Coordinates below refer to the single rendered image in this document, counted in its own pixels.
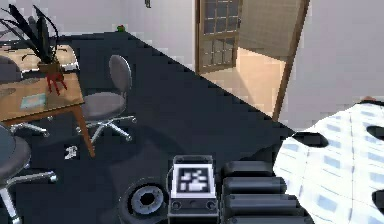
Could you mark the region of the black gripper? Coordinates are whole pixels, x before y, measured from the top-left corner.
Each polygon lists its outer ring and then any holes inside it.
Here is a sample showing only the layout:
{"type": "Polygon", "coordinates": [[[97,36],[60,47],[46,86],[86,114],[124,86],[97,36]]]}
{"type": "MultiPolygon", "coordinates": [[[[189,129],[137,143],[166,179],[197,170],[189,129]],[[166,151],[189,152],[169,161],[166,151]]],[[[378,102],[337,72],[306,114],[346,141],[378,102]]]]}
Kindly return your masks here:
{"type": "Polygon", "coordinates": [[[165,224],[167,201],[160,178],[142,178],[128,187],[119,198],[117,210],[121,224],[165,224]]]}

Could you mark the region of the grey swivel office chair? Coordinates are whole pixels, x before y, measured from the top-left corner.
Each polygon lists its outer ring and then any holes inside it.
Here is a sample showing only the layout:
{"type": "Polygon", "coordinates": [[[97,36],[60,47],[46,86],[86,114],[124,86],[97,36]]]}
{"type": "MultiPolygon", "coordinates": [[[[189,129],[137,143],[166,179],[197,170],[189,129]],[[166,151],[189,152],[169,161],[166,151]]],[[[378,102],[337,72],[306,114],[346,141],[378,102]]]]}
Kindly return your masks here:
{"type": "Polygon", "coordinates": [[[9,188],[17,183],[39,179],[57,181],[54,171],[19,176],[19,173],[29,167],[31,148],[21,137],[15,136],[11,130],[0,123],[0,198],[8,212],[12,224],[22,224],[13,203],[9,188]]]}
{"type": "MultiPolygon", "coordinates": [[[[0,55],[0,84],[7,84],[12,82],[19,82],[22,80],[22,72],[19,66],[11,59],[6,56],[0,55]]],[[[30,129],[41,133],[44,137],[49,136],[49,132],[45,128],[23,122],[14,124],[10,127],[10,131],[15,133],[18,129],[30,129]]]]}
{"type": "Polygon", "coordinates": [[[127,142],[132,136],[116,125],[117,121],[131,120],[137,122],[134,115],[122,116],[127,107],[127,94],[132,88],[132,72],[127,60],[120,55],[112,55],[109,59],[109,74],[115,92],[98,92],[84,97],[81,106],[87,128],[95,128],[90,138],[94,143],[106,128],[111,128],[127,142]]]}

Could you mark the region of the small white floor object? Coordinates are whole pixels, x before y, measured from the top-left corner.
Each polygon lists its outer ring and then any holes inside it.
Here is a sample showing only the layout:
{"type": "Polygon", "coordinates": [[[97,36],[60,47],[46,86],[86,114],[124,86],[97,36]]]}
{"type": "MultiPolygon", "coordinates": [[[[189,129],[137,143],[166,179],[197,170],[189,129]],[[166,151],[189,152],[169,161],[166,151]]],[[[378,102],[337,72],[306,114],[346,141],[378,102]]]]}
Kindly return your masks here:
{"type": "Polygon", "coordinates": [[[75,158],[77,156],[77,147],[76,146],[70,146],[66,149],[67,154],[65,155],[64,159],[69,160],[72,158],[75,158]]]}

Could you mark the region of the brown wooden table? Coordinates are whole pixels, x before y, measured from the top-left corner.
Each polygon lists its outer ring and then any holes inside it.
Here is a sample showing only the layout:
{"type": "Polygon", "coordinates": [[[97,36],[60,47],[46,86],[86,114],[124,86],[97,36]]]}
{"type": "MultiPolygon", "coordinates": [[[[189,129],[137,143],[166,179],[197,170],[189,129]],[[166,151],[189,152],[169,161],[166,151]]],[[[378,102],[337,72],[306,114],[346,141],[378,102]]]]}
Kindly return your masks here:
{"type": "Polygon", "coordinates": [[[38,82],[23,85],[13,82],[0,85],[0,90],[14,88],[15,92],[5,97],[0,97],[0,122],[7,126],[40,120],[49,116],[72,112],[80,127],[84,142],[91,157],[95,156],[88,128],[83,117],[81,105],[84,103],[78,77],[75,73],[64,75],[67,88],[61,88],[60,94],[49,92],[46,79],[40,78],[38,82]],[[46,94],[46,103],[41,107],[21,109],[22,99],[35,94],[46,94]]]}

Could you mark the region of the red plant stand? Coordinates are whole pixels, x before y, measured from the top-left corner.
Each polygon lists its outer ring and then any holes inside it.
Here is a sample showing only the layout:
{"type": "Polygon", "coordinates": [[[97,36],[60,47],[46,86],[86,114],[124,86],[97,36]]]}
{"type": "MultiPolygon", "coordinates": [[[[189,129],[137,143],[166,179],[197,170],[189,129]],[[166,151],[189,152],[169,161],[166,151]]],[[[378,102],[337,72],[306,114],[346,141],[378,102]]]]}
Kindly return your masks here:
{"type": "Polygon", "coordinates": [[[57,95],[60,95],[60,88],[67,89],[67,85],[64,82],[64,75],[61,72],[47,74],[46,81],[48,90],[52,91],[52,89],[55,89],[57,95]]]}

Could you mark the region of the pale teal book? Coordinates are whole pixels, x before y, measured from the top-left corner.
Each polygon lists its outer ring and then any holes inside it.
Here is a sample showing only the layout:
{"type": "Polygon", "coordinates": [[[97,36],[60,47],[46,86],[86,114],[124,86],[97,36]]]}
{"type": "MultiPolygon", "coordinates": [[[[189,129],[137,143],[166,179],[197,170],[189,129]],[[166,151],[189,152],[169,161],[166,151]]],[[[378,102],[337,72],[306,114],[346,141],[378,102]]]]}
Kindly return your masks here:
{"type": "Polygon", "coordinates": [[[46,94],[40,93],[30,96],[25,96],[21,100],[20,108],[21,109],[30,109],[35,107],[44,106],[46,103],[46,94]]]}

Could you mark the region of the brown glazed room door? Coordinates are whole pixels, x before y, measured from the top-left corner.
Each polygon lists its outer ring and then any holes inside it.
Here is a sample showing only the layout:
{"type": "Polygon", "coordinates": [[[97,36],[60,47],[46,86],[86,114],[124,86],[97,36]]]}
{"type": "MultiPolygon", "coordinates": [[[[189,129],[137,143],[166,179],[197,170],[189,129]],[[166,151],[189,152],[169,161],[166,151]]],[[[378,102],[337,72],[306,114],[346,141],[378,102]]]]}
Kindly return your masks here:
{"type": "Polygon", "coordinates": [[[243,0],[196,0],[198,74],[236,66],[243,0]]]}

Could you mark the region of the pale wooden table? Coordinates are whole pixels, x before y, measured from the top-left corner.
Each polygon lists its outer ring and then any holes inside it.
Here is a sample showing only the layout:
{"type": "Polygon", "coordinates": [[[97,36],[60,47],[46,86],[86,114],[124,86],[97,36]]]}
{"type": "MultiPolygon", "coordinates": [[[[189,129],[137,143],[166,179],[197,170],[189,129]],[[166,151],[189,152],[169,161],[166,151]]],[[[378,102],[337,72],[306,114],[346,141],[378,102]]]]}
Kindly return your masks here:
{"type": "MultiPolygon", "coordinates": [[[[33,51],[27,49],[11,49],[9,46],[0,48],[0,55],[12,59],[21,69],[23,73],[36,72],[39,70],[37,63],[40,59],[33,55],[33,51]]],[[[74,50],[69,45],[59,45],[56,56],[61,67],[65,71],[74,71],[79,69],[74,50]]]]}

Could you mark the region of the white patterned bed cover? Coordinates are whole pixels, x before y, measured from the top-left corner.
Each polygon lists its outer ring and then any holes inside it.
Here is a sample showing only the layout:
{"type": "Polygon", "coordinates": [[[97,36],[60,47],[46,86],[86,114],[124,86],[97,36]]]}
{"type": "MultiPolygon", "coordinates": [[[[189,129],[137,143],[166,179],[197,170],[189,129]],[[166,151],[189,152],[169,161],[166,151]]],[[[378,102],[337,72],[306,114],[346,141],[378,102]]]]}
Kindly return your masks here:
{"type": "Polygon", "coordinates": [[[273,171],[314,224],[384,224],[384,102],[365,100],[285,139],[273,171]]]}

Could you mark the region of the dark spiky house plant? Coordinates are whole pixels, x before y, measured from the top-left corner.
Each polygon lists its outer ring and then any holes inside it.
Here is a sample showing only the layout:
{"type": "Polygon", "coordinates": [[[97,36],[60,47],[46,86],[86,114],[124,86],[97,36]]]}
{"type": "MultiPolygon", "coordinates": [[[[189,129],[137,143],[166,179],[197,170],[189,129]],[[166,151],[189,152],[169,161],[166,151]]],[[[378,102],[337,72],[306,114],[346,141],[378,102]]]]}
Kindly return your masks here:
{"type": "Polygon", "coordinates": [[[36,5],[33,8],[37,19],[33,16],[25,19],[14,4],[9,4],[8,8],[2,8],[2,11],[8,13],[12,20],[0,18],[0,24],[33,51],[33,54],[40,59],[37,66],[43,73],[58,73],[60,71],[60,62],[56,56],[59,41],[58,29],[36,5]]]}

